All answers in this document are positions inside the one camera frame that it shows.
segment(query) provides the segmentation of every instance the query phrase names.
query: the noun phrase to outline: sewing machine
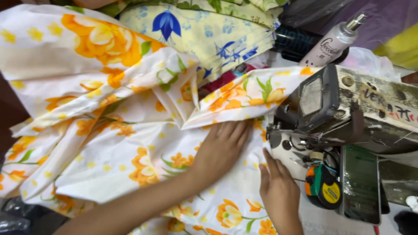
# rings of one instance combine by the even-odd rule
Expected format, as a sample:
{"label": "sewing machine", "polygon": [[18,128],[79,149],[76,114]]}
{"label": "sewing machine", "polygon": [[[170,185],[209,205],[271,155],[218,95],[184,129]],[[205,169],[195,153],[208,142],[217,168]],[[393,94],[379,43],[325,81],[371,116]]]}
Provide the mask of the sewing machine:
{"label": "sewing machine", "polygon": [[354,145],[377,154],[413,152],[418,87],[330,64],[275,110],[267,136],[273,155],[299,180],[306,174],[302,158],[313,150]]}

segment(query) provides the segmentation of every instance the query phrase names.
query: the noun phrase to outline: smartphone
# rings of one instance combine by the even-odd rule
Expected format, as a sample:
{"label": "smartphone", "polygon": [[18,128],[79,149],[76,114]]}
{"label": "smartphone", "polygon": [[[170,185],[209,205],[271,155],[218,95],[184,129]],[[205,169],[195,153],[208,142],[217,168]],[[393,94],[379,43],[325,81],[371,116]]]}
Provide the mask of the smartphone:
{"label": "smartphone", "polygon": [[373,225],[381,223],[379,166],[377,156],[365,148],[341,148],[342,203],[345,217]]}

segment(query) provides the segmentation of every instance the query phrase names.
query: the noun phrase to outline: hand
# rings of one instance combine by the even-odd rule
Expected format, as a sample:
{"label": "hand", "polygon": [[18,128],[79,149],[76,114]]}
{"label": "hand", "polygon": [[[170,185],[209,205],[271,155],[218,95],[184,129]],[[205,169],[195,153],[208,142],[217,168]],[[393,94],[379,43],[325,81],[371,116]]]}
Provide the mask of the hand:
{"label": "hand", "polygon": [[268,216],[278,234],[303,234],[299,220],[299,199],[301,191],[289,170],[278,159],[273,159],[266,148],[263,149],[267,168],[260,165],[260,195]]}
{"label": "hand", "polygon": [[225,122],[212,128],[189,171],[205,189],[224,176],[238,160],[252,125],[248,121]]}

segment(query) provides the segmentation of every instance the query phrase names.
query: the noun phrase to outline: purple fabric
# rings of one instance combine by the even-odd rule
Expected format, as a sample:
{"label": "purple fabric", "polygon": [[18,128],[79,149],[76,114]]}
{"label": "purple fabric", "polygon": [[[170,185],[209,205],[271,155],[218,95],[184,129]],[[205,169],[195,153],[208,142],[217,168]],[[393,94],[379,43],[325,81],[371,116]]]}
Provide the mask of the purple fabric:
{"label": "purple fabric", "polygon": [[348,21],[353,16],[364,12],[368,17],[359,31],[359,37],[352,44],[376,49],[405,29],[418,23],[417,0],[355,0],[339,11],[320,32],[326,34],[334,25]]}

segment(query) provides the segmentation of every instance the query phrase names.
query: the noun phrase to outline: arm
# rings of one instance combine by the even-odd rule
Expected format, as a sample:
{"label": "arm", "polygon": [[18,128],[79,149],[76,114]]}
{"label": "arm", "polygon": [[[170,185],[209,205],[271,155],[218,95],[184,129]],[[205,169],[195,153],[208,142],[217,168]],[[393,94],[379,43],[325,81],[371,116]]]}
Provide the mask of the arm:
{"label": "arm", "polygon": [[237,161],[250,129],[247,122],[227,122],[222,129],[220,124],[213,125],[186,172],[100,205],[64,224],[54,235],[128,234],[225,175]]}
{"label": "arm", "polygon": [[301,191],[289,170],[278,159],[273,159],[267,149],[263,150],[268,169],[260,165],[260,195],[264,207],[277,233],[280,235],[303,235],[299,220]]}

